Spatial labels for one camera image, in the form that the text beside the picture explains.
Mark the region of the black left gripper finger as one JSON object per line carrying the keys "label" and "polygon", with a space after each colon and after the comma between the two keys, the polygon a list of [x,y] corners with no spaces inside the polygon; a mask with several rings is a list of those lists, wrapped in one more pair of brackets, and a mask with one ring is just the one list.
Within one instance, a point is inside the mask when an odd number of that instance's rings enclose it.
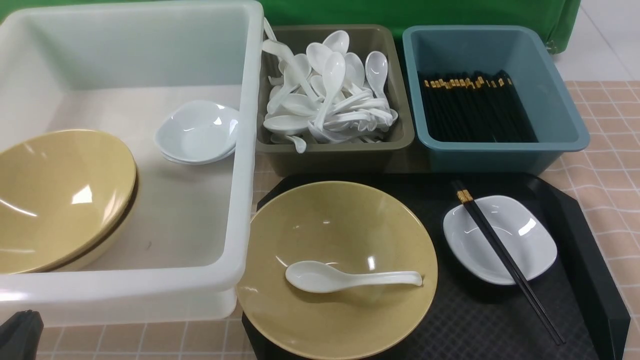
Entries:
{"label": "black left gripper finger", "polygon": [[2,360],[35,360],[44,323],[41,313],[18,311],[0,326]]}

